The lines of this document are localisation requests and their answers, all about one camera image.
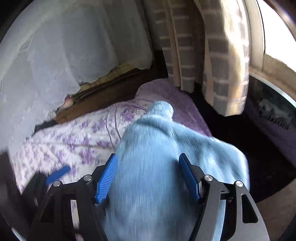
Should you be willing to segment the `pink white folded bedding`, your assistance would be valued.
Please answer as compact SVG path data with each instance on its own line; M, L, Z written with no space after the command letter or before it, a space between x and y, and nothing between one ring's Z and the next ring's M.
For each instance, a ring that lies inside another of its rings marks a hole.
M64 103L58 107L56 110L52 110L49 112L49 116L51 118L54 118L55 116L57 116L59 113L61 113L62 111L69 109L70 107L72 107L74 105L74 103L77 102L77 98L73 95L67 95L65 97Z

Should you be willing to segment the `black dark clothing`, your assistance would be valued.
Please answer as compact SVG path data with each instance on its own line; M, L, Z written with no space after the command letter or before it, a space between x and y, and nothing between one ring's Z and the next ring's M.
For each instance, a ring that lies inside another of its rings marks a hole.
M36 132L38 132L40 130L43 130L45 128L49 128L49 127L55 126L57 124L58 123L55 120L45 121L42 124L35 126L34 133L36 133Z

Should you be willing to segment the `white lace cover cloth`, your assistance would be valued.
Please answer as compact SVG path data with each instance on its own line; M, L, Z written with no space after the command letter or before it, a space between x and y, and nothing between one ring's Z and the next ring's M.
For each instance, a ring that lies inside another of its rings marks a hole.
M123 63L152 63L140 1L33 1L1 41L1 148Z

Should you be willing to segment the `purple floral bed quilt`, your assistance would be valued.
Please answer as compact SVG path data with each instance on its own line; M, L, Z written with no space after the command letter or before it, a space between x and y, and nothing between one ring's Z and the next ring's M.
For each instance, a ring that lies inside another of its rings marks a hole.
M36 172L51 174L63 166L71 170L61 181L72 183L106 163L126 128L141 118L155 101L174 109L173 120L196 132L211 132L189 96L166 79L142 85L135 98L88 113L61 125L38 131L12 157L16 185L23 192Z

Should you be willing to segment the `woven brown bamboo mat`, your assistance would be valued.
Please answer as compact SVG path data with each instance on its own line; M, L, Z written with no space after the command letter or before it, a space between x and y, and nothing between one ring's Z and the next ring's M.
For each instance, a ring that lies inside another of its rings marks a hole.
M149 81L149 70L132 70L112 80L72 97L73 105L57 113L55 121L66 123L114 103L133 99L139 87Z

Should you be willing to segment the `blue fleece baby onesie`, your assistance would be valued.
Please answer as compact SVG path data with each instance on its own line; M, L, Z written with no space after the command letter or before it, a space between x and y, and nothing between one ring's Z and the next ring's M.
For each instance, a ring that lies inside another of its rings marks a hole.
M173 113L169 103L157 101L126 129L102 223L109 240L189 239L199 209L178 167L181 154L220 182L249 187L240 150L174 122Z

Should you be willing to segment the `brick pattern curtain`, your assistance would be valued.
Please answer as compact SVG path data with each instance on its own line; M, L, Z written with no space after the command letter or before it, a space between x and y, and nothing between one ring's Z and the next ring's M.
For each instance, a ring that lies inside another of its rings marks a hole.
M249 33L244 1L145 1L169 79L222 116L245 108L249 84Z

